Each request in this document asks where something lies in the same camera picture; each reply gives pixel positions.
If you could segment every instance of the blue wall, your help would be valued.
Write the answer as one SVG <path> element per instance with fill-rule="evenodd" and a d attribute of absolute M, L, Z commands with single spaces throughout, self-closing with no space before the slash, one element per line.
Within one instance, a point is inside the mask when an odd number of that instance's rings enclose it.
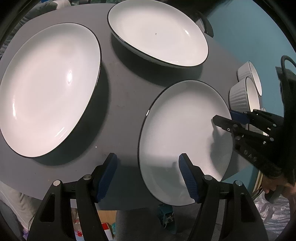
<path fill-rule="evenodd" d="M 263 106 L 283 116 L 275 66 L 282 55 L 296 61 L 296 53 L 276 23 L 252 0 L 233 0 L 208 15 L 214 39 L 238 60 L 250 60 L 260 77 Z M 294 73 L 296 70 L 287 62 Z"/>

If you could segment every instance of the silver screw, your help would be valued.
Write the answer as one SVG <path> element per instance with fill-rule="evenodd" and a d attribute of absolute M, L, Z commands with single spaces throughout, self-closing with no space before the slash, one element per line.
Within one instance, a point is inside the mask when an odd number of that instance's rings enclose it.
<path fill-rule="evenodd" d="M 87 180 L 91 179 L 91 175 L 90 174 L 86 174 L 86 175 L 84 175 L 83 179 L 85 181 L 87 181 Z"/>
<path fill-rule="evenodd" d="M 61 181 L 60 180 L 55 180 L 54 182 L 53 182 L 53 185 L 54 186 L 58 186 L 58 185 L 60 185 L 61 184 Z"/>
<path fill-rule="evenodd" d="M 213 179 L 213 177 L 211 175 L 205 175 L 205 179 L 208 181 L 211 181 Z"/>
<path fill-rule="evenodd" d="M 236 181 L 235 181 L 235 184 L 238 185 L 238 186 L 242 186 L 242 181 L 240 181 L 240 180 L 236 180 Z"/>

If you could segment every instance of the white plate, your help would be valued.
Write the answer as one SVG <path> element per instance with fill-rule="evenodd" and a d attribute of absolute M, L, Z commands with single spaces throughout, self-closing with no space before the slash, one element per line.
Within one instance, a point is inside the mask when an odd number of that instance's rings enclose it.
<path fill-rule="evenodd" d="M 176 67 L 203 63 L 207 41 L 185 14 L 153 0 L 126 0 L 108 13 L 108 24 L 124 46 L 149 61 Z"/>
<path fill-rule="evenodd" d="M 56 148 L 87 107 L 100 66 L 99 42 L 82 25 L 61 23 L 31 37 L 0 85 L 0 128 L 8 145 L 27 157 Z"/>
<path fill-rule="evenodd" d="M 147 112 L 139 141 L 139 166 L 147 188 L 161 202 L 174 206 L 194 202 L 178 166 L 182 153 L 204 174 L 222 179 L 232 154 L 232 137 L 212 123 L 215 115 L 231 119 L 222 97 L 196 80 L 172 85 Z"/>

